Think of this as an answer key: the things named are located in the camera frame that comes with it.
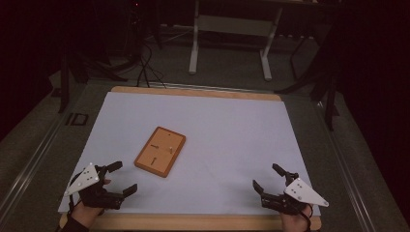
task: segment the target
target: table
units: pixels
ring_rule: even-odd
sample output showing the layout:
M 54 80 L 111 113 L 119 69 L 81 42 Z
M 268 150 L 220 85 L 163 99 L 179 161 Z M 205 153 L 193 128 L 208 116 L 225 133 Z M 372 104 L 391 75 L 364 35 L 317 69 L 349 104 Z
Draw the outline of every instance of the table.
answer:
M 243 18 L 222 17 L 213 15 L 204 15 L 199 13 L 199 0 L 195 1 L 194 22 L 193 22 L 193 44 L 190 54 L 189 73 L 196 73 L 196 65 L 198 59 L 198 33 L 199 30 L 214 31 L 222 33 L 235 33 L 241 35 L 253 35 L 267 37 L 266 45 L 260 50 L 260 60 L 264 78 L 267 81 L 272 80 L 271 69 L 268 61 L 268 54 L 274 40 L 275 33 L 278 28 L 280 16 L 283 10 L 283 4 L 300 4 L 300 5 L 317 5 L 317 1 L 313 0 L 271 0 L 261 2 L 272 2 L 278 4 L 275 18 L 273 21 L 266 20 L 251 20 Z

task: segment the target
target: desk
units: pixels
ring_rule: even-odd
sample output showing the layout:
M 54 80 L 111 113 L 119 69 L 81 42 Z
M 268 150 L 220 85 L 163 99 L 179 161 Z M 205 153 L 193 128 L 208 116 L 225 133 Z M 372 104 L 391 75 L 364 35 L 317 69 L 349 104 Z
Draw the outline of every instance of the desk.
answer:
M 300 4 L 300 5 L 317 5 L 317 1 L 312 2 L 302 0 L 271 0 L 265 2 L 272 2 L 278 4 L 275 18 L 273 21 L 266 20 L 250 20 L 242 18 L 222 17 L 213 15 L 204 15 L 199 13 L 199 0 L 195 1 L 195 12 L 193 22 L 193 44 L 190 54 L 190 68 L 189 73 L 196 73 L 196 65 L 198 59 L 198 32 L 214 31 L 222 33 L 235 33 L 241 35 L 252 35 L 267 37 L 266 45 L 259 51 L 262 70 L 265 80 L 272 80 L 271 69 L 268 61 L 268 54 L 271 48 L 272 41 L 278 28 L 280 16 L 283 9 L 283 4 Z
M 113 101 L 116 98 L 122 100 L 120 104 L 113 104 L 117 102 Z M 220 106 L 220 104 L 224 107 L 230 105 L 229 110 L 220 108 L 220 111 L 209 111 L 210 106 Z M 170 105 L 164 111 L 165 116 L 174 119 L 178 116 L 178 120 L 163 120 L 163 115 L 158 112 L 157 106 L 164 107 L 165 105 Z M 269 115 L 266 114 L 267 111 L 261 110 L 266 108 L 266 105 L 275 108 L 275 110 L 270 109 L 271 114 Z M 130 111 L 128 114 L 123 114 L 122 109 L 129 109 Z M 157 115 L 150 113 L 150 110 L 157 112 Z M 251 118 L 245 113 L 246 111 L 251 112 Z M 209 113 L 205 117 L 201 117 L 204 112 Z M 139 116 L 136 115 L 149 115 L 150 118 L 141 120 L 142 118 L 138 118 Z M 114 125 L 107 124 L 106 122 L 110 121 L 109 118 L 115 118 L 117 123 Z M 159 119 L 162 126 L 187 136 L 186 145 L 174 163 L 169 176 L 165 179 L 138 169 L 132 163 L 138 150 L 146 142 L 143 136 L 145 132 L 141 131 L 146 131 L 144 127 L 149 129 L 153 125 L 159 125 L 157 121 Z M 217 121 L 215 119 L 225 119 L 226 121 L 223 121 L 224 126 L 222 128 L 217 122 L 214 125 L 209 124 L 206 121 L 208 119 L 214 120 L 214 122 Z M 241 120 L 243 123 L 238 127 L 235 123 Z M 137 126 L 137 129 L 130 130 L 134 126 Z M 279 128 L 271 130 L 271 127 L 283 128 L 281 130 Z M 240 134 L 250 136 L 245 138 L 248 144 L 238 143 L 240 141 L 236 139 L 241 139 L 242 136 L 236 134 L 230 137 L 226 136 L 226 133 L 233 132 L 237 128 L 239 128 L 236 130 L 237 133 L 238 131 L 244 131 L 245 133 L 240 132 Z M 219 129 L 218 134 L 214 134 L 214 131 L 212 131 L 215 129 Z M 107 135 L 102 132 L 104 130 L 111 131 L 112 134 Z M 128 132 L 124 131 L 136 132 L 139 136 L 130 136 Z M 255 131 L 260 131 L 260 136 L 255 136 Z M 108 146 L 103 145 L 107 144 L 106 140 L 103 139 L 105 136 L 110 138 Z M 220 141 L 219 137 L 224 138 L 222 141 L 223 146 L 217 144 Z M 203 141 L 200 141 L 199 138 L 203 138 L 211 146 L 202 146 Z M 262 145 L 263 148 L 254 148 L 254 146 L 261 146 L 260 144 L 264 144 Z M 277 149 L 272 155 L 273 147 Z M 207 161 L 203 158 L 204 155 L 207 155 L 208 160 L 215 160 L 215 157 L 218 157 L 219 162 L 211 161 L 206 163 Z M 244 156 L 249 158 L 250 155 L 252 159 L 244 159 Z M 236 159 L 230 159 L 230 164 L 225 165 L 226 158 L 232 158 L 231 156 Z M 85 161 L 89 162 L 90 160 L 99 165 L 109 164 L 103 163 L 108 160 L 121 160 L 124 167 L 117 171 L 121 181 L 116 181 L 114 176 L 110 186 L 118 185 L 120 188 L 124 188 L 124 183 L 131 185 L 137 182 L 139 188 L 135 195 L 124 201 L 121 210 L 106 212 L 103 216 L 98 217 L 93 229 L 281 229 L 278 213 L 260 207 L 260 198 L 251 187 L 251 179 L 257 180 L 266 187 L 265 190 L 267 191 L 281 193 L 284 189 L 284 180 L 274 173 L 271 169 L 271 163 L 266 163 L 266 160 L 271 160 L 272 162 L 281 163 L 285 168 L 286 166 L 292 166 L 298 169 L 301 178 L 309 184 L 308 174 L 286 110 L 280 98 L 276 95 L 115 87 L 105 98 L 102 110 L 73 174 L 82 169 Z M 223 170 L 229 172 L 220 175 Z M 216 180 L 211 183 L 206 182 L 212 175 L 217 176 L 217 178 L 214 178 Z M 178 208 L 173 205 L 173 195 L 175 194 L 182 195 L 183 200 L 193 197 L 195 199 L 194 204 L 179 207 L 181 209 L 175 210 L 178 212 L 172 213 L 174 208 Z M 210 206 L 204 205 L 204 203 L 209 202 L 211 203 Z M 224 207 L 226 204 L 232 205 L 229 205 L 229 209 L 226 209 Z M 67 212 L 67 206 L 67 198 L 64 198 L 59 212 Z M 66 221 L 67 218 L 63 215 L 60 224 L 63 225 Z M 311 222 L 311 229 L 320 228 L 320 213 L 317 208 Z

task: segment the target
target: wooden board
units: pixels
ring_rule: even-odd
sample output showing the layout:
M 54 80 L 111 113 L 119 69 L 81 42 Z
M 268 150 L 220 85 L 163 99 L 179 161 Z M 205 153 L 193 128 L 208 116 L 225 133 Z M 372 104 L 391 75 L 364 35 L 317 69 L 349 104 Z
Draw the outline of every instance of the wooden board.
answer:
M 277 95 L 273 94 L 258 94 L 258 93 L 238 93 L 238 92 L 228 92 L 228 91 L 211 91 L 211 90 L 187 90 L 187 89 L 156 89 L 156 88 L 136 88 L 136 87 L 127 87 L 127 86 L 117 86 L 112 89 L 111 92 L 117 92 L 117 93 L 133 93 L 133 94 L 138 94 L 141 96 L 144 95 L 169 95 L 169 96 L 188 96 L 188 97 L 205 97 L 205 98 L 222 98 L 222 99 L 242 99 L 242 100 L 258 100 L 258 101 L 275 101 L 275 102 L 280 102 L 280 97 Z M 100 120 L 103 119 L 103 114 L 104 109 L 102 109 L 102 112 L 99 115 Z M 131 116 L 132 120 L 135 122 L 135 118 L 133 114 L 130 114 L 129 112 L 127 113 L 127 116 Z M 268 115 L 270 119 L 275 121 L 275 116 L 273 115 Z M 164 122 L 165 119 L 160 119 L 158 122 Z M 107 134 L 105 132 L 101 133 L 97 129 L 101 129 L 101 127 L 98 127 L 98 123 L 96 124 L 96 131 L 94 132 L 95 135 L 104 135 Z M 115 127 L 114 129 L 119 129 L 118 125 L 114 124 Z M 153 123 L 150 125 L 148 130 L 144 130 L 142 134 L 149 135 L 152 133 L 152 131 L 158 126 L 161 125 L 160 123 Z M 194 145 L 198 139 L 203 138 L 203 135 L 201 134 L 198 137 L 192 137 L 191 133 L 186 132 L 189 131 L 185 128 L 180 128 L 179 127 L 174 127 L 171 126 L 172 128 L 177 128 L 179 132 L 183 131 L 183 134 L 186 137 L 190 138 L 190 143 L 187 144 L 187 146 L 184 146 L 184 151 L 181 154 L 181 156 L 187 152 L 187 154 L 190 154 L 189 156 L 186 157 L 180 157 L 181 160 L 179 160 L 181 163 L 184 159 L 184 161 L 188 159 L 195 158 L 195 154 L 190 153 L 190 147 L 191 145 Z M 129 136 L 130 139 L 130 144 L 133 146 L 135 145 L 135 138 L 136 136 Z M 138 149 L 130 149 L 130 153 L 120 153 L 119 157 L 122 160 L 126 160 L 128 157 L 130 157 L 132 160 L 135 158 L 136 154 L 138 153 L 139 150 L 143 148 L 145 145 L 145 141 L 141 141 L 141 144 L 138 145 Z M 112 154 L 112 153 L 118 153 L 119 150 L 121 150 L 122 147 L 127 146 L 123 143 L 121 144 L 115 144 L 115 146 L 108 146 L 104 147 L 102 152 L 106 154 Z M 98 163 L 108 163 L 111 161 L 109 156 L 104 156 L 104 158 L 107 159 L 101 159 L 102 156 L 93 156 L 92 159 L 88 156 L 90 154 L 83 154 L 82 160 L 79 163 L 88 163 L 89 160 L 93 160 L 94 162 Z M 125 168 L 128 168 L 128 165 L 130 165 L 130 169 L 136 169 L 136 172 L 138 172 L 138 175 L 136 177 L 132 175 L 122 175 L 121 180 L 127 183 L 133 183 L 135 178 L 138 178 L 138 184 L 144 186 L 144 188 L 141 188 L 138 190 L 138 194 L 135 195 L 135 198 L 131 197 L 127 199 L 124 202 L 124 207 L 122 207 L 122 210 L 126 208 L 126 206 L 130 205 L 130 207 L 135 207 L 135 212 L 125 212 L 125 213 L 118 213 L 117 211 L 112 211 L 112 212 L 106 212 L 104 215 L 97 217 L 95 223 L 93 224 L 92 229 L 93 230 L 118 230 L 118 231 L 125 231 L 125 230 L 157 230 L 157 231 L 211 231 L 211 230 L 218 230 L 218 231 L 272 231 L 272 230 L 280 230 L 281 228 L 281 220 L 279 215 L 211 215 L 211 214 L 192 214 L 192 213 L 183 213 L 180 214 L 178 212 L 176 213 L 153 213 L 153 212 L 138 212 L 138 210 L 143 207 L 143 205 L 147 205 L 146 203 L 149 202 L 149 207 L 151 207 L 151 201 L 150 197 L 147 197 L 148 195 L 152 195 L 151 191 L 146 191 L 144 190 L 149 189 L 145 188 L 146 184 L 144 183 L 145 181 L 151 182 L 154 179 L 154 181 L 160 181 L 162 185 L 166 185 L 168 182 L 172 183 L 171 179 L 177 177 L 177 172 L 183 169 L 185 171 L 185 166 L 179 168 L 177 164 L 180 164 L 180 162 L 175 163 L 174 170 L 173 172 L 166 178 L 157 178 L 156 175 L 151 175 L 151 173 L 146 172 L 143 169 L 140 168 L 135 168 L 132 161 L 131 163 L 125 162 Z M 80 166 L 77 167 L 77 169 L 73 172 L 73 175 L 78 173 L 79 170 L 82 170 L 83 165 L 81 164 Z M 272 170 L 270 169 L 267 175 L 272 174 Z M 269 183 L 272 182 L 271 176 L 268 176 Z M 280 176 L 278 176 L 280 183 L 282 184 L 282 179 Z M 160 191 L 158 194 L 159 196 L 165 195 L 165 191 Z M 153 198 L 157 202 L 158 200 L 161 200 L 162 198 L 165 198 L 169 201 L 168 196 L 167 197 L 161 197 L 158 199 L 158 195 L 155 195 Z M 256 199 L 257 202 L 255 202 L 255 205 L 260 204 L 260 197 L 257 196 L 257 194 L 253 197 Z M 68 211 L 68 202 L 67 198 L 63 198 L 62 205 L 60 206 L 62 210 L 59 210 L 59 212 L 67 212 Z M 320 216 L 313 216 L 311 219 L 311 229 L 312 230 L 317 230 L 321 227 L 321 221 L 320 221 Z M 63 213 L 61 220 L 60 220 L 60 225 L 64 226 L 64 224 L 67 222 L 67 215 Z
M 180 133 L 157 127 L 135 159 L 135 166 L 159 175 L 168 176 L 186 137 Z

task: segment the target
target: white paper sheet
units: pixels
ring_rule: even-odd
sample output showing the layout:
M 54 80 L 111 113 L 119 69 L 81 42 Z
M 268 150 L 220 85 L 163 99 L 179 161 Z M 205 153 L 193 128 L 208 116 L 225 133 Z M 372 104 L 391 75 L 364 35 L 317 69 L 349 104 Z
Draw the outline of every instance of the white paper sheet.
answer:
M 133 161 L 158 126 L 187 141 L 167 178 L 139 169 Z M 73 175 L 88 163 L 124 166 L 106 178 L 112 192 L 137 183 L 138 191 L 110 213 L 271 215 L 252 187 L 280 194 L 285 180 L 277 163 L 308 174 L 281 101 L 108 93 Z M 68 197 L 59 212 L 67 212 Z

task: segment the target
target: gray floor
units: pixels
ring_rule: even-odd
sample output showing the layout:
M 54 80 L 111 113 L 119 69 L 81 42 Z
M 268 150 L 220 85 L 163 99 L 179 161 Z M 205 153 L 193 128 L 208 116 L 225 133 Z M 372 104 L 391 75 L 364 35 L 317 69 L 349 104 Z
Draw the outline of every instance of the gray floor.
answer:
M 191 34 L 185 29 L 163 29 L 164 49 L 159 50 L 151 38 L 148 72 L 154 73 L 167 88 L 230 88 L 240 91 L 267 92 L 293 83 L 288 58 L 297 42 L 277 38 L 268 56 L 273 81 L 263 79 L 258 47 L 264 41 L 253 37 L 231 38 L 221 42 L 218 35 L 200 36 L 197 74 L 189 75 Z M 308 41 L 295 57 L 298 73 L 308 65 L 317 49 Z M 145 49 L 148 59 L 148 48 Z M 72 83 L 72 101 L 63 114 L 58 114 L 59 99 L 47 97 L 0 144 L 0 197 L 3 202 L 1 231 L 52 231 L 58 224 L 62 193 L 93 127 L 105 93 L 115 85 L 134 85 L 140 71 L 136 67 L 121 75 L 128 78 L 118 83 L 90 71 L 86 85 Z M 58 79 L 59 73 L 52 76 Z M 327 130 L 323 107 L 308 97 L 311 86 L 282 96 L 289 112 L 307 171 L 313 187 L 331 203 L 321 209 L 321 231 L 410 231 L 379 173 L 357 125 L 341 94 L 337 94 L 335 131 Z M 65 126 L 69 113 L 90 116 L 85 127 Z M 23 194 L 8 195 L 27 163 L 35 162 L 32 176 L 23 178 Z M 5 203 L 14 203 L 5 210 Z

